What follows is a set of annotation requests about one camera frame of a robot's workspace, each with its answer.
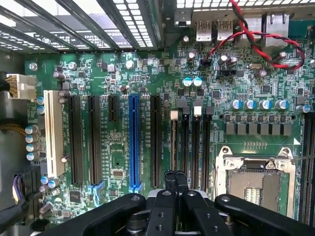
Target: black connector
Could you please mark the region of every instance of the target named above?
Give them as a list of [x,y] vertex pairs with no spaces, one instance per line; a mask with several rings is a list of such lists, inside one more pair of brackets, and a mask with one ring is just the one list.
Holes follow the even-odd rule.
[[161,169],[161,97],[153,95],[150,99],[151,114],[151,187],[159,187],[160,185],[160,169]]
[[80,96],[70,96],[69,101],[69,135],[71,155],[71,182],[83,182],[82,121]]
[[90,184],[98,185],[102,182],[102,156],[100,135],[100,101],[99,96],[88,96],[90,120]]
[[108,96],[108,121],[120,120],[120,104],[118,95]]

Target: green circuit board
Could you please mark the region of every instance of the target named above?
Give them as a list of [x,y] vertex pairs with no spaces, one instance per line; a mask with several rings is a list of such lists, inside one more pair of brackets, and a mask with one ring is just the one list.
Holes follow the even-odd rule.
[[[151,121],[150,121],[150,97],[160,95],[161,98],[161,166],[159,183],[157,188],[163,188],[163,173],[171,168],[171,111],[180,111],[178,100],[185,100],[193,113],[194,103],[201,104],[203,109],[213,108],[213,115],[210,125],[209,137],[209,185],[204,189],[209,198],[215,197],[214,191],[214,164],[215,158],[223,145],[228,145],[234,155],[251,156],[276,156],[281,147],[291,149],[294,158],[301,155],[303,144],[303,115],[296,111],[296,99],[298,96],[304,98],[305,104],[312,104],[312,87],[314,86],[315,69],[309,65],[310,58],[313,58],[313,45],[308,40],[300,40],[301,47],[305,50],[306,63],[294,72],[285,70],[274,70],[266,62],[252,53],[247,48],[236,48],[227,46],[218,50],[212,56],[212,66],[206,70],[200,70],[199,60],[204,58],[211,49],[210,46],[190,44],[182,46],[180,43],[167,49],[165,52],[126,52],[126,53],[81,53],[81,54],[58,54],[58,55],[28,55],[26,59],[26,74],[35,76],[37,79],[37,94],[43,95],[44,90],[58,90],[58,80],[53,78],[53,73],[58,66],[63,68],[63,74],[67,82],[70,83],[71,94],[81,97],[81,119],[82,119],[82,150],[83,150],[83,184],[71,184],[71,170],[67,162],[65,174],[60,177],[61,193],[58,196],[46,194],[46,201],[54,204],[54,213],[51,221],[59,224],[68,218],[80,215],[95,208],[95,203],[91,197],[89,189],[89,126],[88,126],[88,103],[89,95],[100,96],[100,123],[101,140],[100,148],[102,155],[102,179],[103,188],[100,191],[99,204],[104,204],[130,192],[129,189],[129,116],[128,116],[128,96],[130,94],[140,95],[140,181],[142,189],[140,194],[147,196],[154,189],[151,187]],[[197,52],[197,57],[193,63],[187,62],[188,52]],[[285,49],[286,59],[284,63],[295,64],[297,62],[295,51],[287,47]],[[233,77],[218,78],[218,58],[226,54],[229,57],[237,57],[238,61],[234,68],[237,75]],[[132,69],[126,69],[126,61],[133,62]],[[29,70],[29,64],[35,62],[38,65],[36,72]],[[75,70],[69,70],[70,62],[76,63]],[[115,72],[109,73],[102,69],[102,63],[115,65]],[[261,63],[266,69],[267,76],[257,79],[253,76],[254,70],[249,69],[251,63]],[[200,87],[183,86],[184,78],[202,79]],[[121,86],[127,88],[126,92],[121,92]],[[184,95],[179,95],[178,90],[184,89]],[[116,94],[120,98],[120,122],[108,121],[108,96]],[[262,111],[258,107],[252,111],[241,108],[232,110],[230,102],[233,99],[245,101],[252,99],[259,102],[263,99],[270,100],[273,108]],[[288,108],[279,111],[274,108],[276,100],[285,99]],[[28,103],[29,123],[38,123],[36,103]],[[252,121],[248,122],[248,117],[252,116]],[[288,124],[291,127],[290,135],[269,134],[269,135],[248,135],[237,134],[228,135],[226,133],[227,123],[266,123]],[[179,119],[178,138],[178,159],[176,166],[182,165],[181,149],[181,121]],[[69,120],[67,104],[63,109],[63,143],[65,154],[70,152],[69,144]],[[193,150],[192,130],[189,125],[189,157],[187,160],[187,175],[191,178],[192,153],[198,156],[199,168],[198,178],[201,179],[203,155],[203,129],[199,130],[200,145],[198,150]],[[45,152],[45,137],[41,138],[41,152]],[[122,170],[120,177],[113,177],[113,171]],[[293,217],[298,217],[298,196],[300,191],[301,169],[300,163],[296,162],[296,180]],[[278,212],[286,214],[288,174],[281,177],[281,187],[279,191]],[[196,188],[201,189],[201,181]],[[80,201],[72,202],[71,194],[80,191]]]

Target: electrolytic capacitor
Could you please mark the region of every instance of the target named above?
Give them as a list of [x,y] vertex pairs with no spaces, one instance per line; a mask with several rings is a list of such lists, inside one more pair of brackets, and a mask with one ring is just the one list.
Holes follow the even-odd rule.
[[237,57],[230,57],[230,59],[226,61],[226,65],[233,65],[236,62],[237,62]]
[[53,205],[50,202],[47,202],[41,209],[39,209],[40,214],[45,214],[47,211],[51,210]]
[[39,157],[40,157],[39,151],[33,151],[26,154],[26,159],[28,159],[29,161],[37,161],[39,160]]
[[41,193],[45,193],[45,192],[48,192],[49,187],[48,187],[48,185],[42,185],[42,186],[39,187],[38,190],[39,190],[39,192],[41,192]]
[[200,77],[197,77],[197,78],[194,78],[192,80],[192,84],[195,86],[195,87],[200,87],[202,85],[202,79]]
[[37,107],[37,113],[40,114],[40,115],[43,115],[45,113],[44,106],[38,106]]
[[246,109],[249,109],[249,110],[254,109],[254,108],[255,108],[255,102],[254,102],[254,100],[246,100],[246,101],[244,102],[244,107],[245,107]]
[[269,100],[261,100],[258,106],[260,109],[269,110],[271,108],[271,102]]
[[47,176],[42,176],[42,177],[40,178],[40,182],[41,182],[42,184],[48,184],[49,178],[48,178]]
[[60,179],[58,177],[53,178],[48,182],[48,187],[56,188],[60,185]]
[[34,134],[34,133],[37,133],[38,131],[39,131],[39,128],[36,124],[29,125],[25,128],[25,133],[27,134]]
[[69,70],[75,70],[75,69],[77,68],[77,63],[75,63],[75,62],[70,62],[70,63],[68,64],[68,68],[69,68]]
[[230,106],[232,109],[238,110],[242,107],[242,101],[234,99],[233,101],[231,101]]
[[189,44],[189,37],[187,35],[185,35],[182,39],[182,45],[183,46],[187,46]]
[[296,106],[296,111],[300,112],[300,113],[308,113],[311,111],[311,107],[309,105],[299,105]]
[[38,135],[38,134],[28,134],[28,135],[25,137],[25,141],[26,141],[28,144],[37,142],[38,140],[39,140],[39,135]]
[[279,110],[284,110],[284,109],[287,109],[289,106],[289,103],[288,101],[286,100],[277,100],[275,102],[275,107]]
[[28,152],[36,151],[39,148],[40,148],[40,144],[39,143],[32,143],[32,144],[27,144],[26,145],[26,151],[28,151]]
[[227,55],[221,55],[221,57],[218,60],[218,65],[225,64],[227,62],[227,59],[228,59]]
[[190,87],[191,84],[192,84],[192,79],[191,79],[191,78],[186,77],[186,78],[183,79],[183,85],[184,85],[185,87]]
[[44,105],[44,98],[42,96],[37,97],[37,104],[38,105]]
[[187,56],[187,61],[188,62],[193,62],[196,58],[196,53],[195,52],[189,52]]
[[64,80],[65,79],[65,75],[63,73],[58,72],[58,71],[54,72],[53,77],[55,79],[58,79],[58,80]]
[[267,75],[267,71],[265,71],[265,70],[259,70],[259,71],[256,71],[254,73],[255,79],[261,79],[261,78],[265,77],[266,75]]

